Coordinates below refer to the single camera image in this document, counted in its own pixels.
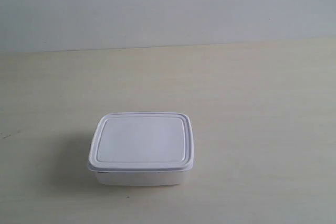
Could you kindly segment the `white lidded plastic container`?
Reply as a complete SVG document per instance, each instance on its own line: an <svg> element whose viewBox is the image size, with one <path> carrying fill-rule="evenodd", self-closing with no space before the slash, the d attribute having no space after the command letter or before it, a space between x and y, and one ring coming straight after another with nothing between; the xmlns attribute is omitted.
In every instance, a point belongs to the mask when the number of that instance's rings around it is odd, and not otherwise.
<svg viewBox="0 0 336 224"><path fill-rule="evenodd" d="M98 182L112 186L179 185L193 163L191 120L173 112L103 116L88 156L88 169Z"/></svg>

